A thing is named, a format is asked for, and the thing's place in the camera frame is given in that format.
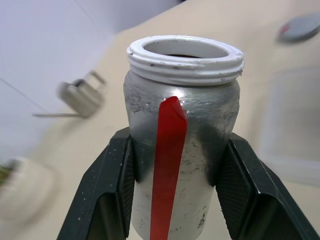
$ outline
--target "gray object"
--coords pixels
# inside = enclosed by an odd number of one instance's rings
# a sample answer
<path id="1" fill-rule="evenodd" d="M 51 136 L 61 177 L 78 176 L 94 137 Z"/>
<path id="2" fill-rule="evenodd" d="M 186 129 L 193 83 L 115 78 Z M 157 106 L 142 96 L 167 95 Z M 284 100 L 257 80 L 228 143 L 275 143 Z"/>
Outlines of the gray object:
<path id="1" fill-rule="evenodd" d="M 167 239 L 195 240 L 205 225 L 212 186 L 238 115 L 236 78 L 243 54 L 222 42 L 191 36 L 147 37 L 133 42 L 127 54 L 130 70 L 123 91 L 137 181 L 132 225 L 142 239 L 150 239 L 159 107 L 176 96 L 188 126 Z"/>
<path id="2" fill-rule="evenodd" d="M 281 27 L 279 39 L 282 42 L 305 41 L 319 32 L 319 26 L 319 13 L 295 17 Z"/>
<path id="3" fill-rule="evenodd" d="M 100 87 L 106 84 L 106 81 L 95 71 L 89 73 L 100 82 Z M 84 79 L 78 79 L 73 83 L 63 82 L 58 88 L 58 96 L 76 113 L 34 113 L 35 117 L 81 117 L 89 118 L 102 105 L 104 98 L 101 94 L 101 88 L 94 89 Z"/>

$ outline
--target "white wall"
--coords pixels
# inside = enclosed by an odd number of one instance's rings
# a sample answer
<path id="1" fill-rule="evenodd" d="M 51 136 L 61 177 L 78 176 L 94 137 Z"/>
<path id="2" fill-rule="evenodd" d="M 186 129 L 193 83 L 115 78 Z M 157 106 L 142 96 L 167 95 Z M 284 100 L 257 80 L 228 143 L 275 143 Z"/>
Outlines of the white wall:
<path id="1" fill-rule="evenodd" d="M 83 77 L 115 33 L 175 6 L 178 0 L 1 0 L 0 161 L 37 145 L 58 112 L 59 82 Z"/>

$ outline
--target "silver jar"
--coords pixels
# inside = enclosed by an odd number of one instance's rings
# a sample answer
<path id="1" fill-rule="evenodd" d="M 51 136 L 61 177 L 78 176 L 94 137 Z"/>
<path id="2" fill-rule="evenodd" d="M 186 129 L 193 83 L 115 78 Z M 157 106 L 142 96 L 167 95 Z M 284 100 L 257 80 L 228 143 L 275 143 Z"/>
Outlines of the silver jar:
<path id="1" fill-rule="evenodd" d="M 239 111 L 243 53 L 211 39 L 152 36 L 127 49 L 125 106 L 135 156 L 131 221 L 150 239 L 159 106 L 177 96 L 188 122 L 168 240 L 195 240 L 204 227 L 217 170 Z"/>

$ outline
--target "metal clip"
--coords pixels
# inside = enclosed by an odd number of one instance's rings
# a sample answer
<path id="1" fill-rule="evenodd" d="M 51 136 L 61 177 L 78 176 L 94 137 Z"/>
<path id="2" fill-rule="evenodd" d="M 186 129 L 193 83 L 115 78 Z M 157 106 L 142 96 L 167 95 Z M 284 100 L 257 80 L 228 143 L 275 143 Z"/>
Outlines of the metal clip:
<path id="1" fill-rule="evenodd" d="M 76 113 L 34 113 L 32 115 L 40 118 L 81 117 L 85 119 L 92 116 L 104 102 L 101 91 L 106 81 L 96 71 L 91 71 L 88 75 L 100 82 L 97 89 L 84 79 L 75 80 L 73 83 L 62 82 L 58 88 L 59 98 Z"/>

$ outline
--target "jar opening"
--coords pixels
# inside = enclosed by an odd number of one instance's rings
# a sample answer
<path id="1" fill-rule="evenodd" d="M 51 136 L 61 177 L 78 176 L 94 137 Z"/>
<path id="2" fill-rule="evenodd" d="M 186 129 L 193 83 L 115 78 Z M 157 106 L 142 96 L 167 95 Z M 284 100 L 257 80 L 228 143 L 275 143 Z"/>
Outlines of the jar opening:
<path id="1" fill-rule="evenodd" d="M 159 39 L 143 46 L 149 52 L 180 58 L 216 59 L 229 54 L 218 46 L 184 39 Z"/>

